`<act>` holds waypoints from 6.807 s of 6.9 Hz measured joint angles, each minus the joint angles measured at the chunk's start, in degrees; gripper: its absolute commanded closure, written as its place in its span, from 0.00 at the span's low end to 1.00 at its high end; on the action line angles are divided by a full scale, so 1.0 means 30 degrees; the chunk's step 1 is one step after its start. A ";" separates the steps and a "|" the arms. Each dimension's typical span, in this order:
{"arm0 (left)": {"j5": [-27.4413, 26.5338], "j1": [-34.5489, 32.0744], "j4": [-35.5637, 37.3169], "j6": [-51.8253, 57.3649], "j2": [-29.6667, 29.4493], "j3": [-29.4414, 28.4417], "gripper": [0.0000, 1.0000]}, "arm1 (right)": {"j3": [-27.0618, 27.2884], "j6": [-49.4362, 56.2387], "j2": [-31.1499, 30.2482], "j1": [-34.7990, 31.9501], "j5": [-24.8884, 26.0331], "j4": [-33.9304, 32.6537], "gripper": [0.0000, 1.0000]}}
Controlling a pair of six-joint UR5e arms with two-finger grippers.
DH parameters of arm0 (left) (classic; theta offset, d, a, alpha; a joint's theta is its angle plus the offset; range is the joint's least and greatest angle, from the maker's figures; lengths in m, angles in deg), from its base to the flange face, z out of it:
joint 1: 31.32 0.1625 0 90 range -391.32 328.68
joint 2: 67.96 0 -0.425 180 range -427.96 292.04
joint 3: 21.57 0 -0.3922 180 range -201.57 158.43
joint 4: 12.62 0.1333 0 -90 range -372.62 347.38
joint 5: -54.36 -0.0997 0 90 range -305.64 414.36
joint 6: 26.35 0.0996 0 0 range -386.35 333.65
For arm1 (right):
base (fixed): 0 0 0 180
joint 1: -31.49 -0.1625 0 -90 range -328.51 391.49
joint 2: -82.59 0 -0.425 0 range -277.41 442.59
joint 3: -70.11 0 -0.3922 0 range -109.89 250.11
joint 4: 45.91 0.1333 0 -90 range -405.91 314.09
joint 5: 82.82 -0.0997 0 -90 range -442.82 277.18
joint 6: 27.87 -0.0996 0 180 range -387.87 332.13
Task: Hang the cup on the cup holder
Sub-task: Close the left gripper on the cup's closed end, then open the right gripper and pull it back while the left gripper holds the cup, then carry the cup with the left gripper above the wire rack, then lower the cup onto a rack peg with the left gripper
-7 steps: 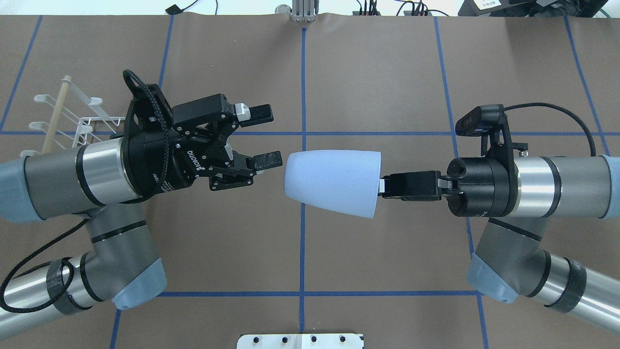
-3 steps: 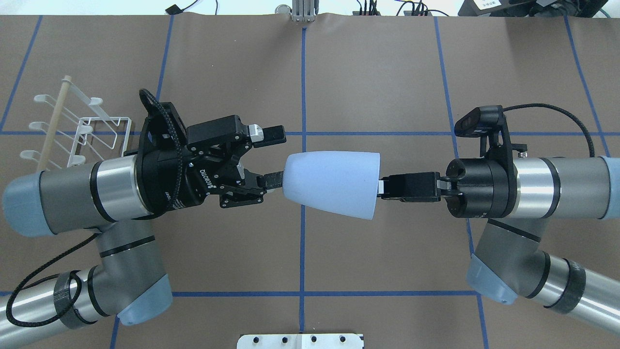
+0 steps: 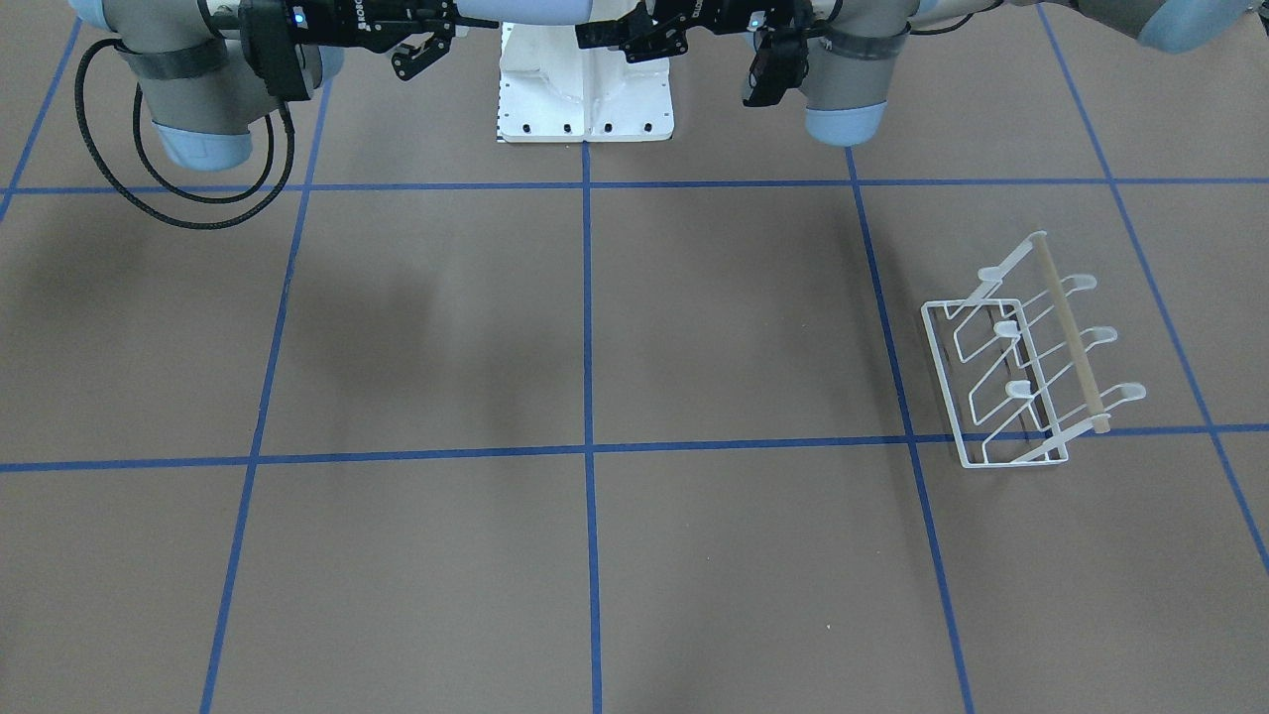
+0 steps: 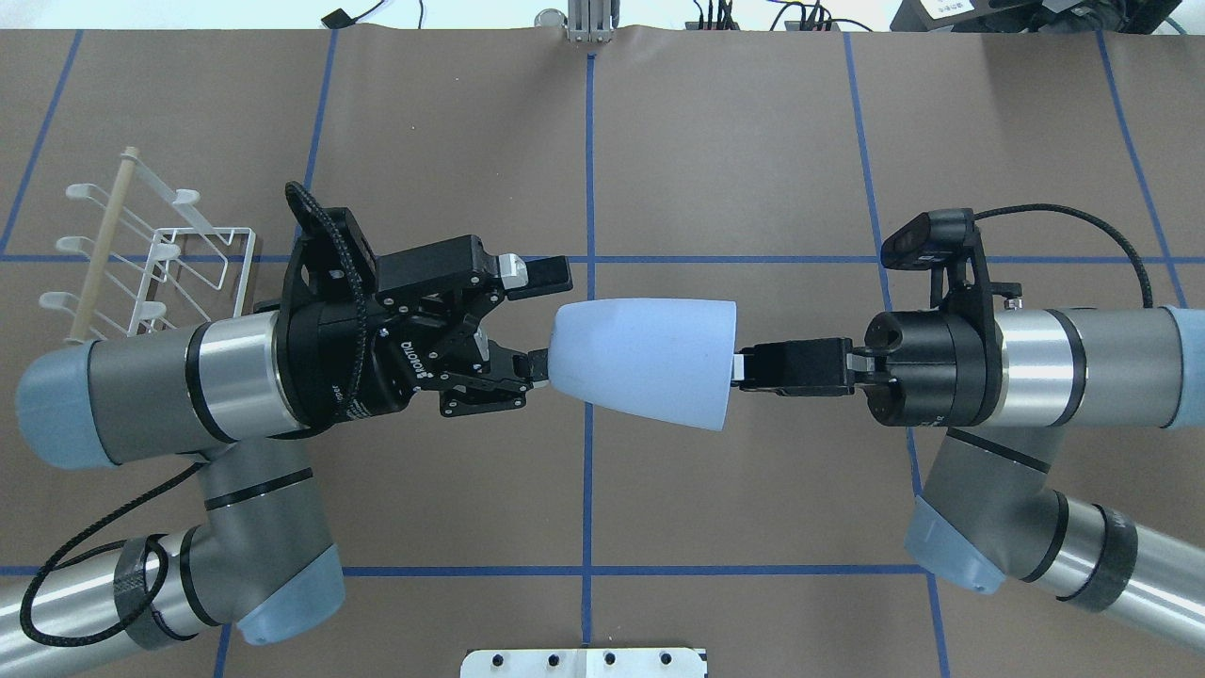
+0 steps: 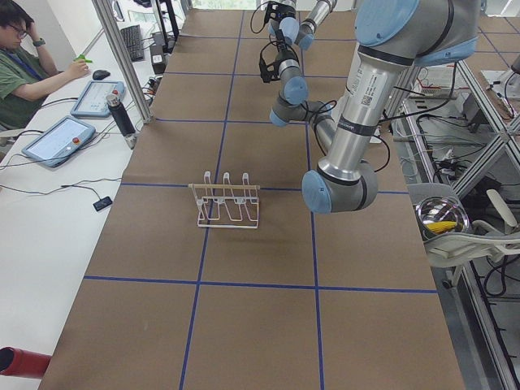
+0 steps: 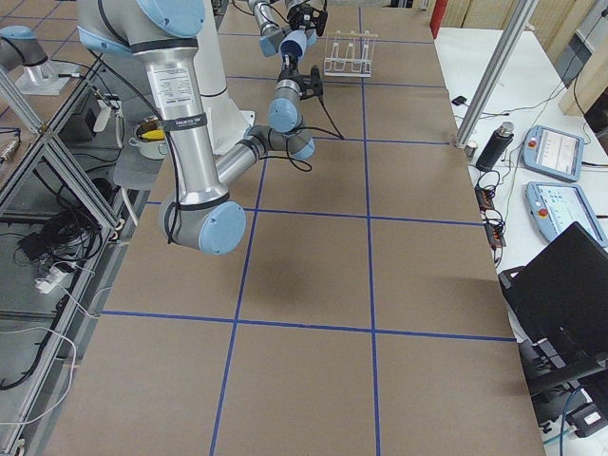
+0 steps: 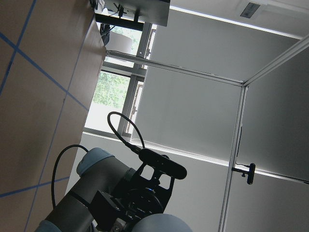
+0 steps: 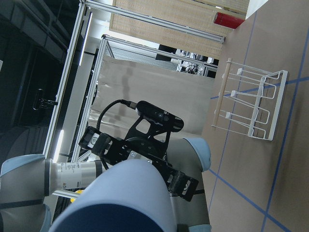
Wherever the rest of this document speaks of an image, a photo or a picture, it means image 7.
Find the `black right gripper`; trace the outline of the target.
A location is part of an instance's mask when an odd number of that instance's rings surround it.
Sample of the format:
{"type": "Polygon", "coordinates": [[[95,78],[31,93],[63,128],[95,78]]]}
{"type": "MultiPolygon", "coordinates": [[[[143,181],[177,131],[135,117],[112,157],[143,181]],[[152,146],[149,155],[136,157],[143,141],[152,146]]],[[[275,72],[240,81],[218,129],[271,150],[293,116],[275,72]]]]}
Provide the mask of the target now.
{"type": "Polygon", "coordinates": [[[163,213],[168,202],[169,190],[161,186],[134,188],[119,194],[97,191],[90,213],[99,231],[130,232],[143,218],[163,213]]]}

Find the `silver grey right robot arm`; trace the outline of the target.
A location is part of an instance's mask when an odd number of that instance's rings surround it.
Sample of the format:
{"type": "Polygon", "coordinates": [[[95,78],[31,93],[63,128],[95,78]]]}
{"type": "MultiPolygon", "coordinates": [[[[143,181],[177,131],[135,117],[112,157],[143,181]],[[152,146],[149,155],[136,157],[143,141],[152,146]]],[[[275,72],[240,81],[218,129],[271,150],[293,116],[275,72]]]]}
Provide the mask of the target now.
{"type": "Polygon", "coordinates": [[[130,232],[151,215],[165,211],[172,186],[160,186],[169,159],[141,150],[135,170],[101,148],[88,151],[78,164],[79,180],[39,223],[39,232],[130,232]]]}

